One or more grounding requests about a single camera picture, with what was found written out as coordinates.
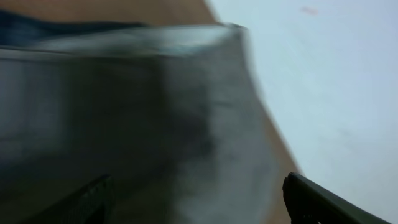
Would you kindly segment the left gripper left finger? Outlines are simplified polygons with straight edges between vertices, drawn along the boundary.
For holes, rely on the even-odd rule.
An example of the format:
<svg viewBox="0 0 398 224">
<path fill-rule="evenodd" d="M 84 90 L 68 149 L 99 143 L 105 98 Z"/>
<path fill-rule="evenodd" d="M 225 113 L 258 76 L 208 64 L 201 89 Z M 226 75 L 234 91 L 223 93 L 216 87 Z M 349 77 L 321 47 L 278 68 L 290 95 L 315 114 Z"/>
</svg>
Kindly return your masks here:
<svg viewBox="0 0 398 224">
<path fill-rule="evenodd" d="M 102 175 L 20 224 L 108 224 L 114 206 L 114 180 Z"/>
</svg>

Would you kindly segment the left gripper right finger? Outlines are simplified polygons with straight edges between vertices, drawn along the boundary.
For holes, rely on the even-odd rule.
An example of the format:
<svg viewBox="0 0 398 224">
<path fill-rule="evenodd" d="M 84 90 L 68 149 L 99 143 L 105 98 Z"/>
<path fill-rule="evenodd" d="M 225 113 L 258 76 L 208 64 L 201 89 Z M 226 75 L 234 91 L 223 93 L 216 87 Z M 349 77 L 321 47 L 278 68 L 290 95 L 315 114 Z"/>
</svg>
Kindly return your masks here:
<svg viewBox="0 0 398 224">
<path fill-rule="evenodd" d="M 282 190 L 291 224 L 389 224 L 295 172 Z"/>
</svg>

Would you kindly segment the grey shorts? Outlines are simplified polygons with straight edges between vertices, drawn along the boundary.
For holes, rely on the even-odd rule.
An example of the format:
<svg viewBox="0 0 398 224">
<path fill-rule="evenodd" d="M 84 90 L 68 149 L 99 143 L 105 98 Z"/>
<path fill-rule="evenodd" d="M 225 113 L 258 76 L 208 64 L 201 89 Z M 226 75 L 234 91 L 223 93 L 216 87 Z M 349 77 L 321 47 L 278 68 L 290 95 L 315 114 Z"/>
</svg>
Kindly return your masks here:
<svg viewBox="0 0 398 224">
<path fill-rule="evenodd" d="M 234 24 L 1 49 L 1 222 L 92 180 L 112 223 L 260 223 L 277 164 Z"/>
</svg>

